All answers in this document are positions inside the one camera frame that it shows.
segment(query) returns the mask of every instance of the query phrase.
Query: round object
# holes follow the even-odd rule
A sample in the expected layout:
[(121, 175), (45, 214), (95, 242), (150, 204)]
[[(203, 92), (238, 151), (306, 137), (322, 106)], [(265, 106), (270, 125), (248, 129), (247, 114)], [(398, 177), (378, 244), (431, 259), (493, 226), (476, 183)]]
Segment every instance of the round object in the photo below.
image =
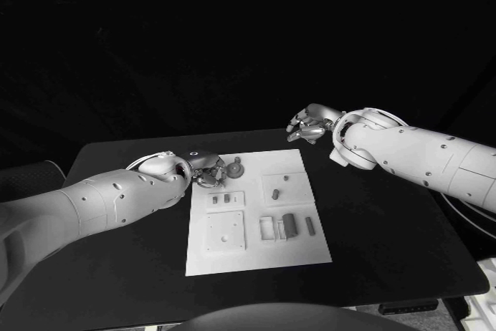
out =
[(210, 330), (356, 330), (414, 331), (409, 326), (363, 312), (317, 304), (251, 304), (196, 317), (177, 331)]
[(245, 168), (241, 165), (239, 157), (235, 157), (235, 162), (231, 163), (226, 167), (226, 174), (229, 178), (239, 178), (245, 173)]

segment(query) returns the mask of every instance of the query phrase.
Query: black wall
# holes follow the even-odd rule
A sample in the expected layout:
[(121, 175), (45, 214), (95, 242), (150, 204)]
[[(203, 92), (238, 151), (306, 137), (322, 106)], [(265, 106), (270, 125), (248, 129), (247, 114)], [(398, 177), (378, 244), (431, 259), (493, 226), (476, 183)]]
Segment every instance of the black wall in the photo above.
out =
[(443, 131), (495, 76), (495, 4), (1, 0), (0, 167), (68, 172), (91, 142), (284, 128), (310, 102)]

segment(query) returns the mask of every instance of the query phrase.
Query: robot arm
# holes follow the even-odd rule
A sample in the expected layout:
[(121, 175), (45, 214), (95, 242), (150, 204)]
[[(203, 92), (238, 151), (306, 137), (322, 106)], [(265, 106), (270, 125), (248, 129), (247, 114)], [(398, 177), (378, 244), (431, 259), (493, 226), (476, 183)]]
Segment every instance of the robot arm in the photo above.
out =
[(496, 212), (495, 148), (411, 127), (396, 116), (373, 108), (340, 115), (319, 106), (327, 115), (334, 115), (324, 126), (309, 112), (316, 109), (311, 106), (291, 120), (287, 131), (297, 122), (301, 129), (294, 133), (298, 135), (288, 136), (288, 141), (306, 138), (314, 143), (330, 130), (334, 145), (330, 159), (340, 165), (372, 170), (379, 164), (398, 177)]
[(193, 181), (218, 180), (225, 163), (206, 151), (156, 153), (125, 170), (89, 177), (58, 191), (0, 203), (0, 306), (35, 265), (82, 237), (131, 224), (173, 206)]

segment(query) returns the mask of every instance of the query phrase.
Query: white paper sheet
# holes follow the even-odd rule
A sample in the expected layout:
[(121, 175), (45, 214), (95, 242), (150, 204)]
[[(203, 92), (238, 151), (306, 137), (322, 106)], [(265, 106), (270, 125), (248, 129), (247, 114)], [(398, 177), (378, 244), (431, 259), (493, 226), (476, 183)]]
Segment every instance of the white paper sheet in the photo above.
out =
[[(236, 179), (228, 178), (225, 188), (205, 189), (196, 186), (196, 184), (192, 186), (186, 276), (332, 262), (309, 178), (306, 174), (291, 177), (291, 173), (304, 173), (300, 150), (236, 153), (221, 155), (221, 157), (226, 164), (235, 161), (235, 157), (241, 157), (245, 173)], [(284, 199), (284, 191), (294, 196), (294, 191), (288, 191), (287, 186), (309, 186), (310, 191), (301, 193), (303, 198), (298, 201), (301, 204), (287, 205), (283, 203), (283, 205), (275, 204), (275, 206), (270, 206), (274, 203), (271, 199), (265, 200), (265, 196), (268, 194), (271, 196), (271, 192), (267, 190), (278, 186), (272, 175), (288, 176), (287, 182), (281, 180), (281, 201)], [(306, 181), (294, 185), (291, 178)], [(209, 201), (212, 199), (209, 194), (239, 191), (244, 192), (244, 206), (238, 204), (236, 207), (229, 208), (226, 207), (228, 203), (219, 203), (219, 208), (215, 209)], [(241, 251), (210, 252), (206, 251), (205, 246), (206, 238), (209, 237), (209, 231), (206, 230), (209, 225), (208, 216), (228, 211), (242, 212), (245, 249)], [(277, 221), (283, 220), (283, 215), (287, 213), (294, 215), (298, 235), (285, 241), (262, 241), (260, 218), (271, 216), (277, 226)], [(314, 236), (309, 234), (304, 221), (307, 216), (311, 217), (316, 229)]]

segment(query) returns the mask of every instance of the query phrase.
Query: cylindrical object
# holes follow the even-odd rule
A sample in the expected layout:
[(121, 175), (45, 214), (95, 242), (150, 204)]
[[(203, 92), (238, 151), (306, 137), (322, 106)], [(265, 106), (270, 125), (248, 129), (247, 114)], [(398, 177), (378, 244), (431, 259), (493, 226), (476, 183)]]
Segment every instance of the cylindrical object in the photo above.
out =
[(283, 215), (283, 223), (284, 223), (284, 232), (287, 234), (287, 238), (296, 237), (297, 236), (297, 223), (294, 222), (293, 214)]
[(307, 221), (309, 233), (310, 233), (311, 236), (314, 236), (316, 235), (316, 229), (313, 228), (313, 223), (311, 223), (310, 216), (307, 216), (304, 218), (304, 220)]

